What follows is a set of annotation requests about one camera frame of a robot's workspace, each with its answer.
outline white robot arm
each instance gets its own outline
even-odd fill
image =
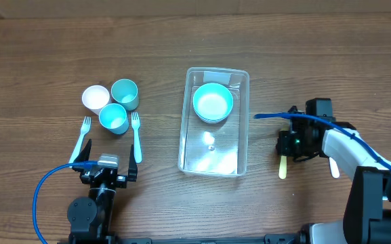
[[[361,138],[353,129],[345,129],[356,137]],[[328,129],[323,136],[322,151],[334,159],[339,168],[353,180],[356,167],[376,167],[379,170],[388,170],[377,163],[373,157],[355,140],[336,129]],[[314,224],[310,227],[311,244],[347,244],[343,231],[343,220],[331,223]]]
[[[353,129],[345,129],[357,138],[361,138],[359,133]],[[353,180],[356,167],[376,167],[380,170],[388,170],[380,163],[377,163],[373,157],[355,140],[344,135],[336,129],[328,129],[323,136],[322,151],[337,162],[340,169]],[[385,162],[391,165],[391,162],[380,156]]]
[[[288,113],[254,116],[271,117],[291,120],[289,129],[279,132],[276,144],[281,179],[285,178],[287,157],[302,163],[320,156],[333,159],[352,180],[343,219],[305,225],[295,243],[391,243],[391,209],[383,207],[383,199],[391,202],[391,162],[366,145],[353,125],[336,121],[328,98],[307,101],[305,113],[292,106]]]

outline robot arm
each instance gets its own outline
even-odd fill
[[[88,161],[90,150],[91,139],[75,162]],[[122,243],[117,235],[110,231],[110,223],[116,189],[126,188],[127,182],[136,182],[138,177],[133,145],[131,145],[127,175],[118,174],[119,157],[105,153],[100,156],[98,164],[91,169],[73,167],[73,170],[80,173],[81,182],[89,185],[90,189],[88,197],[76,198],[69,205],[67,218],[70,222],[70,235],[68,243],[61,244]]]
[[[356,137],[361,138],[356,130],[347,128],[345,130],[349,131],[351,134],[355,134]],[[351,140],[348,136],[336,129],[328,129],[325,131],[321,150],[325,155],[334,159],[351,180],[353,180],[356,167],[358,166],[376,167],[379,170],[388,170],[377,163],[358,142]]]
[[[359,137],[351,124],[335,120],[330,99],[307,101],[306,114],[317,117],[317,120],[308,120],[296,106],[291,107],[289,114],[295,115],[282,117],[291,119],[290,128],[279,132],[276,145],[281,158],[293,157],[294,162],[301,163],[316,156],[330,157],[353,181],[343,220],[310,225],[300,232],[300,239],[305,240],[300,243],[391,243],[391,209],[384,209],[382,201],[391,202],[391,172],[350,136],[321,123],[320,120],[326,120]]]

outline blue wire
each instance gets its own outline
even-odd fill
[[[39,240],[42,243],[47,244],[46,240],[43,238],[43,235],[41,235],[41,233],[40,233],[39,227],[37,226],[37,197],[39,196],[39,191],[40,191],[41,185],[44,183],[44,181],[49,176],[51,176],[53,173],[57,172],[60,169],[64,169],[64,168],[67,168],[67,167],[70,167],[70,166],[84,166],[85,168],[87,168],[87,166],[95,165],[97,163],[98,162],[96,162],[96,161],[85,161],[85,162],[82,162],[82,163],[67,163],[65,165],[58,166],[55,169],[49,171],[40,180],[39,184],[37,185],[37,187],[35,189],[34,197],[33,197],[33,226],[34,226],[34,230],[35,230],[37,236],[39,237]]]
[[[291,113],[273,113],[273,114],[257,114],[254,115],[254,119],[267,119],[267,118],[273,118],[273,117],[281,117],[284,119],[292,119],[292,118],[301,118],[301,119],[309,119],[314,120],[320,123],[324,123],[325,125],[328,125],[329,127],[338,129],[340,132],[342,132],[344,135],[350,137],[351,139],[357,141],[370,155],[373,157],[377,163],[380,163],[385,168],[389,169],[391,171],[391,165],[387,162],[385,162],[380,156],[376,154],[376,152],[363,140],[360,138],[357,138],[354,134],[351,134],[349,131],[346,131],[344,128],[340,127],[339,125],[336,125],[334,123],[331,123],[329,121],[326,121],[324,119],[311,116],[311,115],[302,115],[302,114],[291,114]]]

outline white cup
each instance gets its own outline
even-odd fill
[[[111,87],[112,98],[126,110],[134,110],[140,103],[138,87],[129,79],[115,81]]]
[[[111,103],[109,91],[101,85],[92,85],[82,93],[82,103],[93,113],[99,115],[102,108]]]

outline paper cup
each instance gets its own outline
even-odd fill
[[[108,104],[99,114],[100,124],[114,134],[123,134],[129,128],[125,108],[120,104]]]
[[[111,103],[109,91],[101,85],[92,85],[82,93],[82,103],[93,113],[99,115],[102,108]]]
[[[134,110],[140,103],[138,97],[138,87],[135,82],[129,79],[115,81],[111,87],[112,98],[126,110]]]

